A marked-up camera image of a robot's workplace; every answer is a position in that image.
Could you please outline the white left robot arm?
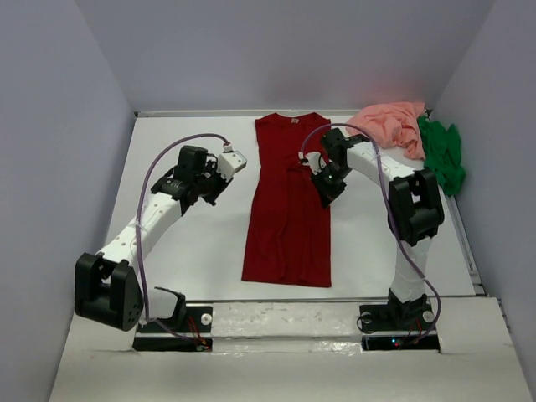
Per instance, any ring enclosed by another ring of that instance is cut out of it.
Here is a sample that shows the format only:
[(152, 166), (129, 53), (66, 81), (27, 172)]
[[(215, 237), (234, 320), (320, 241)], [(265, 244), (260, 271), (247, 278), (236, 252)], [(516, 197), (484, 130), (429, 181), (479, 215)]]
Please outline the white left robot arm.
[(123, 332), (149, 323), (178, 330), (187, 316), (185, 296), (150, 289), (145, 259), (198, 200), (214, 205), (246, 164), (230, 145), (218, 156), (184, 146), (176, 165), (155, 183), (145, 178), (134, 218), (97, 253), (84, 253), (76, 261), (75, 314)]

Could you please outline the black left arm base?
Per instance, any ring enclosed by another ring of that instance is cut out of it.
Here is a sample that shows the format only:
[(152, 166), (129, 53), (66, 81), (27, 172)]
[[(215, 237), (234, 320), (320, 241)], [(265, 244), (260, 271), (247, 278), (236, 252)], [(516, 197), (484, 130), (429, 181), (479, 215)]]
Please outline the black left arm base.
[(156, 322), (139, 325), (132, 347), (138, 352), (210, 353), (213, 349), (213, 307), (188, 304), (185, 318), (169, 332)]

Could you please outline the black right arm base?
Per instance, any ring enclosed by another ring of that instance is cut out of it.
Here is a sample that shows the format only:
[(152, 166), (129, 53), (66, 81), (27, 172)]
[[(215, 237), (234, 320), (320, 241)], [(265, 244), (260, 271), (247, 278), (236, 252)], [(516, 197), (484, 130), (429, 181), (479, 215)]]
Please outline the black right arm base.
[(389, 315), (386, 304), (366, 304), (359, 307), (357, 329), (362, 333), (361, 347), (365, 352), (410, 350), (439, 351), (435, 330), (430, 330), (435, 315), (427, 303), (424, 310), (401, 322)]

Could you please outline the dark red t shirt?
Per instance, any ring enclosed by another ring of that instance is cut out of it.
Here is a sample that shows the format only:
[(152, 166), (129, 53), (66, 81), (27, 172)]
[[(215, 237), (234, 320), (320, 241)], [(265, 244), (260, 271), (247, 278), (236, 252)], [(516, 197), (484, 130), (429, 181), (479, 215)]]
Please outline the dark red t shirt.
[(307, 135), (329, 120), (316, 112), (255, 120), (260, 175), (251, 205), (244, 281), (328, 288), (331, 215), (298, 153)]

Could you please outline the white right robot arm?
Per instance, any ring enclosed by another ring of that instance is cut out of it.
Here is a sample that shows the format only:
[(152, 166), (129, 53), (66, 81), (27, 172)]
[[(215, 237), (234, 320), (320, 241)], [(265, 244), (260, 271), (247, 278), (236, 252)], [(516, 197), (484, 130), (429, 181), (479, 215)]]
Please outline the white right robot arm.
[(371, 332), (408, 327), (430, 310), (426, 292), (433, 286), (425, 268), (432, 240), (445, 219), (436, 176), (428, 168), (415, 170), (382, 155), (363, 129), (347, 137), (339, 124), (325, 128), (321, 151), (298, 153), (300, 162), (311, 169), (322, 206), (330, 206), (343, 193), (350, 173), (363, 174), (380, 188), (397, 244), (388, 301), (362, 306), (361, 320)]

